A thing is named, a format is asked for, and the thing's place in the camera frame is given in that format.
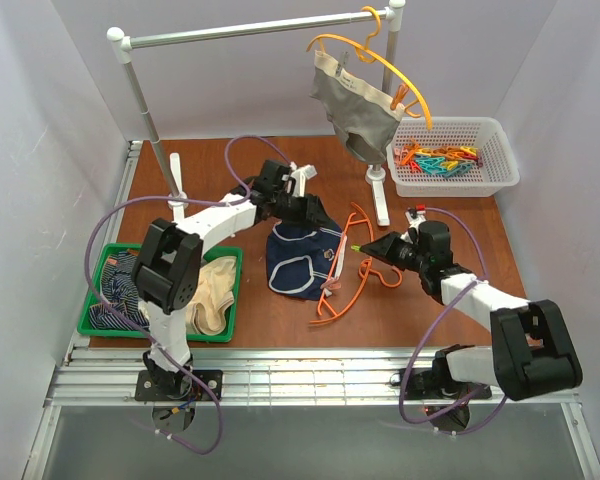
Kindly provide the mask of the orange plastic hanger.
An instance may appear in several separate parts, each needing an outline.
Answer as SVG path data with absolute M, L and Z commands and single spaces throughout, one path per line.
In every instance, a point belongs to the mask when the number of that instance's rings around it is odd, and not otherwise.
M 364 209 L 351 202 L 350 213 L 342 227 L 341 239 L 326 278 L 339 278 L 341 288 L 329 297 L 321 290 L 315 317 L 309 321 L 311 329 L 331 325 L 349 313 L 369 281 L 386 289 L 397 289 L 402 284 L 403 275 L 397 268 L 379 269 L 378 262 L 372 257 L 351 250 L 351 245 L 357 245 L 356 240 L 360 239 L 375 240 L 374 227 Z

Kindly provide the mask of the navy blue underwear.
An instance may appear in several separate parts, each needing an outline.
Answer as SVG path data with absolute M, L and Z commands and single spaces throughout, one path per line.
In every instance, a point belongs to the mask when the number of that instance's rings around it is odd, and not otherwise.
M 266 241 L 269 288 L 277 294 L 318 301 L 323 285 L 342 271 L 341 240 L 342 228 L 333 220 L 317 229 L 276 223 Z

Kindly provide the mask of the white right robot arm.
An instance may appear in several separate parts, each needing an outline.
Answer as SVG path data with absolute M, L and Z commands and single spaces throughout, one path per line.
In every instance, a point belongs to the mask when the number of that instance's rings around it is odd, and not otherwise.
M 409 228 L 360 246 L 361 253 L 417 274 L 423 291 L 446 311 L 457 310 L 491 335 L 488 347 L 456 346 L 438 353 L 432 367 L 442 385 L 499 388 L 519 401 L 581 385 L 583 370 L 559 306 L 507 294 L 462 267 L 451 231 L 422 209 L 406 213 Z

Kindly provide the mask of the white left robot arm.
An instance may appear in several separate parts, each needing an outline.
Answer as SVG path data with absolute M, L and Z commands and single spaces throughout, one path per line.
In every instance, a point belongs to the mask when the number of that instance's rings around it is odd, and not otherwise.
M 143 362 L 161 394 L 180 399 L 191 390 L 184 309 L 202 289 L 203 255 L 270 217 L 293 226 L 325 227 L 329 216 L 320 198 L 306 191 L 306 183 L 316 175 L 312 165 L 267 160 L 257 176 L 212 206 L 183 219 L 158 218 L 150 224 L 131 279 L 139 305 L 148 313 L 152 346 Z

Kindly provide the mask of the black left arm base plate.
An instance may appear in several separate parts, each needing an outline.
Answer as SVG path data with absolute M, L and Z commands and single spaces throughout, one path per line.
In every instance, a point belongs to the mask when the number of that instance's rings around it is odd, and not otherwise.
M 218 398 L 222 396 L 224 372 L 222 370 L 194 370 L 193 374 Z M 156 382 L 158 375 L 142 370 L 137 378 L 134 399 L 140 402 L 210 401 L 209 393 L 190 377 L 169 372 L 167 380 Z

